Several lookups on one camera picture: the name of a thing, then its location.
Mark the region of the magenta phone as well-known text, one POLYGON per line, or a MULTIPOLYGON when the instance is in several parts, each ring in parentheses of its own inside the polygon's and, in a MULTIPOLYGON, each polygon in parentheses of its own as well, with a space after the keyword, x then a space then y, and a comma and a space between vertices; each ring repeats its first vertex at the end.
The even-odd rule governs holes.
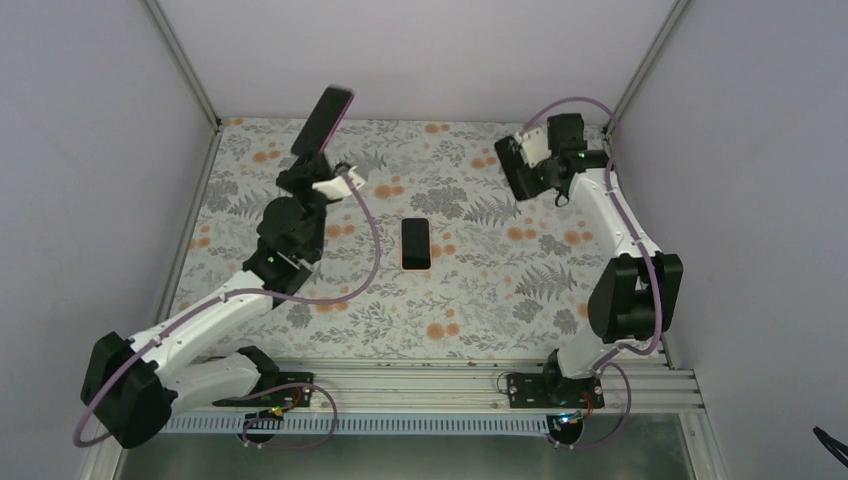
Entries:
POLYGON ((290 152, 298 157, 323 152, 351 105, 354 95, 351 89, 328 86, 308 116, 290 152))

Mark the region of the black phone case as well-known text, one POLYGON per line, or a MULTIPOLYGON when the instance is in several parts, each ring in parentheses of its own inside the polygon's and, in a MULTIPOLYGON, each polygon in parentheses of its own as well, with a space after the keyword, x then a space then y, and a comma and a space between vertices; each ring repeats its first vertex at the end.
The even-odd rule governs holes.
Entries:
POLYGON ((503 137, 494 147, 514 197, 524 201, 538 196, 543 191, 542 185, 533 169, 525 163, 515 138, 503 137))

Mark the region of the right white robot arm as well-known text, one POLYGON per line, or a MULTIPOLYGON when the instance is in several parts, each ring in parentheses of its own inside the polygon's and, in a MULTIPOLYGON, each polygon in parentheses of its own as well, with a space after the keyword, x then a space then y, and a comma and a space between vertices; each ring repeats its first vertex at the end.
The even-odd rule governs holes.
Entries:
POLYGON ((618 354, 647 356, 670 324, 682 262, 642 228, 620 188, 611 146, 591 150, 579 114, 551 116, 544 127, 516 133, 524 163, 560 198, 576 205, 608 262, 587 302, 589 325, 554 355, 541 384, 544 399, 565 407, 579 379, 595 376, 618 354))

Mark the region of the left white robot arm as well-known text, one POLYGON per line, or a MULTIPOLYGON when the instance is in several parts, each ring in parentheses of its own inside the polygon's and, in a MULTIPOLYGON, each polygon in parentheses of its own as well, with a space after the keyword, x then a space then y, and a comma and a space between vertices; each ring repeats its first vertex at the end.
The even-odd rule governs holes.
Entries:
POLYGON ((277 394, 279 367, 246 346, 198 362, 207 348, 246 321, 294 296, 323 254, 327 207, 360 186, 355 169, 330 166, 320 151, 298 157, 277 184, 284 196, 265 208, 254 253, 217 290, 172 318, 127 338, 116 332, 93 346, 81 388, 86 411, 73 442, 96 418, 122 447, 155 436, 172 416, 217 402, 263 405, 277 394))

